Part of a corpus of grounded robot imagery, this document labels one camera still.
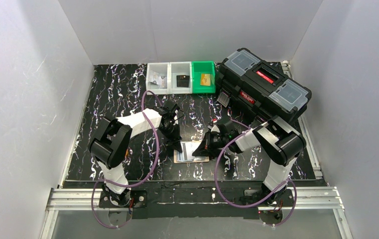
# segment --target red label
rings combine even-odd
[[[255,103],[254,99],[251,98],[251,96],[249,96],[247,93],[241,91],[241,92],[239,92],[239,94],[240,94],[242,97],[244,97],[247,101],[249,101],[251,104],[254,104],[254,103]]]
[[[257,71],[256,72],[257,74],[259,74],[259,76],[263,77],[266,81],[268,81],[270,84],[273,84],[274,83],[274,80],[270,79],[269,77],[267,77],[265,74],[261,73],[260,71]]]

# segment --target clear plastic organizer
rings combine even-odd
[[[145,85],[156,95],[191,94],[192,64],[190,61],[148,63]]]

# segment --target gray floor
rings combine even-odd
[[[99,211],[107,222],[107,212]],[[112,223],[125,220],[125,213],[111,217]],[[155,218],[133,220],[120,230],[106,229],[91,211],[60,211],[54,239],[136,238],[136,239],[339,239],[333,210],[295,210],[290,220],[273,230],[260,220],[242,218]]]

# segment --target yellow card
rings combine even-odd
[[[201,85],[210,86],[211,85],[211,74],[201,74]]]

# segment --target metal frame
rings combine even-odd
[[[290,73],[290,65],[287,61],[282,62],[283,72],[292,78]],[[311,165],[314,169],[314,174],[317,179],[323,178],[321,167],[315,153],[314,146],[311,142],[310,134],[307,129],[307,123],[304,116],[299,118],[301,133],[304,135],[307,142],[307,151],[310,156]],[[76,136],[79,133],[81,122],[78,125]],[[71,148],[69,160],[63,170],[61,181],[59,182],[60,189],[53,189],[50,193],[50,198],[47,203],[46,215],[44,220],[43,229],[41,231],[41,239],[49,239],[52,237],[54,227],[56,225],[57,215],[59,211],[87,211],[91,210],[91,194],[92,189],[63,189],[63,182],[66,180],[69,165],[72,159],[72,152],[74,144]],[[95,191],[94,197],[99,198],[101,189]],[[110,208],[102,209],[96,206],[95,210],[98,211],[127,211],[126,208]],[[273,207],[258,207],[259,211],[273,210]],[[352,234],[349,229],[348,222],[345,217],[342,200],[336,187],[297,187],[297,204],[296,210],[314,210],[314,209],[333,209],[335,220],[338,224],[341,237],[343,239],[351,239]]]

